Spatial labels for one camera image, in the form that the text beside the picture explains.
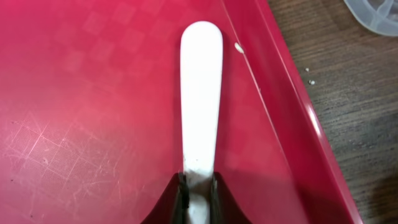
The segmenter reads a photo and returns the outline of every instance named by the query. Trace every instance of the transparent lid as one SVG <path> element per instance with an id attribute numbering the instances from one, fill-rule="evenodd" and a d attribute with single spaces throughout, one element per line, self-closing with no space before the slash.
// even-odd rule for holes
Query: transparent lid
<path id="1" fill-rule="evenodd" d="M 369 30 L 398 36 L 398 0 L 345 0 L 355 18 Z"/>

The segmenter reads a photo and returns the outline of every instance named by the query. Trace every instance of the wooden table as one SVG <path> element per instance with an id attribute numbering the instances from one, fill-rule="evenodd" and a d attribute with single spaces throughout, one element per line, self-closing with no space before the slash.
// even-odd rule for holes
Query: wooden table
<path id="1" fill-rule="evenodd" d="M 343 0 L 269 4 L 363 221 L 398 223 L 398 37 L 363 28 Z"/>

